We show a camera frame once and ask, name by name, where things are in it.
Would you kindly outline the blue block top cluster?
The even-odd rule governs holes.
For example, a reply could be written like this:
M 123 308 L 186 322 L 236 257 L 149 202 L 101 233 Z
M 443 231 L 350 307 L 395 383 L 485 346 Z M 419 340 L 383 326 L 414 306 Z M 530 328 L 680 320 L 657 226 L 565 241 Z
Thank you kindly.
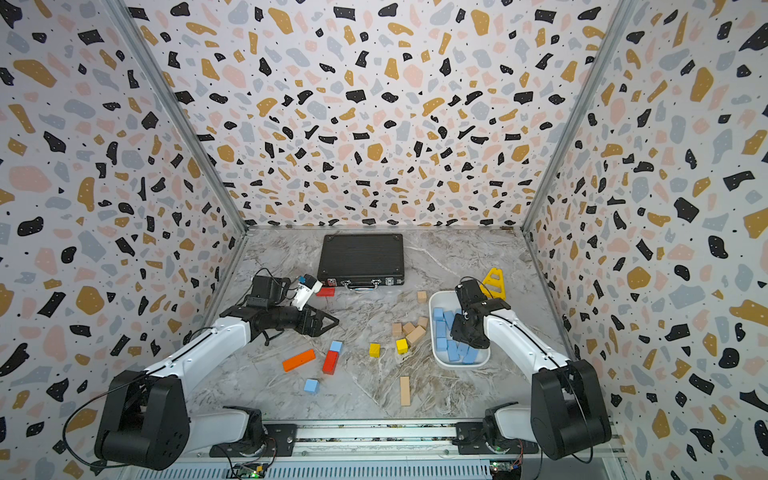
M 447 355 L 449 363 L 458 364 L 462 359 L 458 343 L 453 340 L 448 340 L 447 344 Z

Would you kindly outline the white plastic tray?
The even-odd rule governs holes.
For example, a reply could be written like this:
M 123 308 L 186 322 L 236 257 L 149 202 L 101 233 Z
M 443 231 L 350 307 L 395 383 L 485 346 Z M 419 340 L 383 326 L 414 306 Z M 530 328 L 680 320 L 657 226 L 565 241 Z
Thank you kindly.
M 454 340 L 451 328 L 457 314 L 462 314 L 454 291 L 438 291 L 429 299 L 429 338 L 433 357 L 446 369 L 474 369 L 484 366 L 491 357 L 489 349 L 476 349 Z

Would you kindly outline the lone blue cube front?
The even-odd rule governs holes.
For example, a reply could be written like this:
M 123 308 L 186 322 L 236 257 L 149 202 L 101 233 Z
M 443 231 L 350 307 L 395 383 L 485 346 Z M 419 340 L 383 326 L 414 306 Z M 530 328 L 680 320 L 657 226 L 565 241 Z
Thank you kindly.
M 304 391 L 315 395 L 319 390 L 319 381 L 317 379 L 307 379 L 304 385 Z

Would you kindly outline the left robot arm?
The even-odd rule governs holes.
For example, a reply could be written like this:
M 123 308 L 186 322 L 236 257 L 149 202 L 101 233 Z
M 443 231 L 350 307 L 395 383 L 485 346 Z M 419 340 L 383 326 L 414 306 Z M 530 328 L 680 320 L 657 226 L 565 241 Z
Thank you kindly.
M 141 371 L 116 375 L 99 396 L 104 405 L 90 468 L 163 470 L 182 454 L 208 447 L 260 452 L 267 444 L 260 410 L 226 406 L 192 416 L 187 401 L 224 360 L 258 338 L 270 345 L 289 330 L 316 338 L 335 328 L 336 317 L 309 303 L 322 287 L 310 274 L 291 280 L 262 268 L 249 290 L 196 338 Z

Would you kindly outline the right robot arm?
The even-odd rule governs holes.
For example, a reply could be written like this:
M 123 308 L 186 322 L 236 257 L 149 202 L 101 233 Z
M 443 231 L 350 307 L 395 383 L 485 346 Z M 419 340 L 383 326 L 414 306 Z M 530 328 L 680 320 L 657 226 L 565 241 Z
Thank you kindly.
M 505 453 L 528 441 L 552 460 L 592 451 L 612 438 L 598 375 L 588 361 L 572 360 L 547 345 L 501 298 L 464 277 L 455 288 L 461 312 L 451 324 L 452 339 L 476 350 L 497 345 L 525 374 L 530 404 L 516 401 L 486 410 L 479 437 Z

